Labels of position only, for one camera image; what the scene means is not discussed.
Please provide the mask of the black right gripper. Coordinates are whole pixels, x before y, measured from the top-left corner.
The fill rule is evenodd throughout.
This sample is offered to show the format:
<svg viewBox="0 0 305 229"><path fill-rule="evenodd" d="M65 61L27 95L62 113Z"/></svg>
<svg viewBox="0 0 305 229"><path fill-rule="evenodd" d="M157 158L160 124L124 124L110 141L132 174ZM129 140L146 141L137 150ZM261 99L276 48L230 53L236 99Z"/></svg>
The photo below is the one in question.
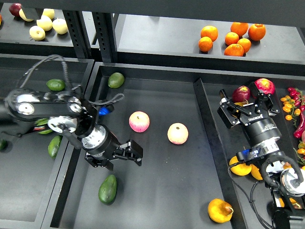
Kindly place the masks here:
<svg viewBox="0 0 305 229"><path fill-rule="evenodd" d="M282 134L272 119L279 113L273 95L260 92L254 82L249 84L249 89L255 101L245 106L233 103L225 90L221 89L221 101L217 110L220 118L227 128L241 125L250 147L277 141Z"/></svg>

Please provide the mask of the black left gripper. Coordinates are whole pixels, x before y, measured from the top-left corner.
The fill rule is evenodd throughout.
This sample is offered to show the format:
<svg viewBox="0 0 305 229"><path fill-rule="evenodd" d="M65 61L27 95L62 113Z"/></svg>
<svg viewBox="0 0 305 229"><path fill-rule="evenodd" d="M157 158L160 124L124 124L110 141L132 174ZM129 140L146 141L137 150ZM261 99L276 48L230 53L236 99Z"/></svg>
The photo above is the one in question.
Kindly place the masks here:
<svg viewBox="0 0 305 229"><path fill-rule="evenodd" d="M132 160L142 165L143 148L130 139L121 144L117 137L105 126L96 125L92 132L81 139L82 148L86 151L85 159L93 167L103 167L113 171L112 160Z"/></svg>

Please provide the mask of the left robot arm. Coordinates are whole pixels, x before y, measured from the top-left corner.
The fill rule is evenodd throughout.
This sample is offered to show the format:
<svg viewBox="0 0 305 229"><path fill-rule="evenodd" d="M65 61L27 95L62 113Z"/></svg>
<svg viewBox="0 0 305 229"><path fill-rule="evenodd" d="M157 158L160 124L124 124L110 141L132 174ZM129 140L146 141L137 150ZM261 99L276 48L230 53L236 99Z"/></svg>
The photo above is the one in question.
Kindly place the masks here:
<svg viewBox="0 0 305 229"><path fill-rule="evenodd" d="M63 68L65 91L39 92L24 86L42 63L58 59ZM76 148L85 150L85 160L93 167L113 169L112 160L131 160L142 164L143 148L134 140L120 143L105 126L98 123L100 110L111 112L113 104L124 98L119 93L111 100L88 101L81 86L72 86L63 57L50 55L34 64L22 77L24 82L0 101L0 138L9 140L25 134L51 129L65 136Z"/></svg>

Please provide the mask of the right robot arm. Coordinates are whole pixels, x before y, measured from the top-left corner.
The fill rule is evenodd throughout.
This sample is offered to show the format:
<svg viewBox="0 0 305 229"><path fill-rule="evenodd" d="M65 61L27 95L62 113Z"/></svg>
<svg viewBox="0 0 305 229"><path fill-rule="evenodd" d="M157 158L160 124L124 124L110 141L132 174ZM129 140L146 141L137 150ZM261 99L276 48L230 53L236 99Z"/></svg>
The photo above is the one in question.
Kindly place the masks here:
<svg viewBox="0 0 305 229"><path fill-rule="evenodd" d="M259 215L253 194L247 196L257 219L266 229L303 229L305 227L305 172L292 158L286 156L277 145L281 132L273 116L280 112L271 93L266 94L255 83L250 83L253 100L238 105L220 90L220 106L217 110L227 128L241 125L249 149L236 154L237 165L255 165L273 199L272 223Z"/></svg>

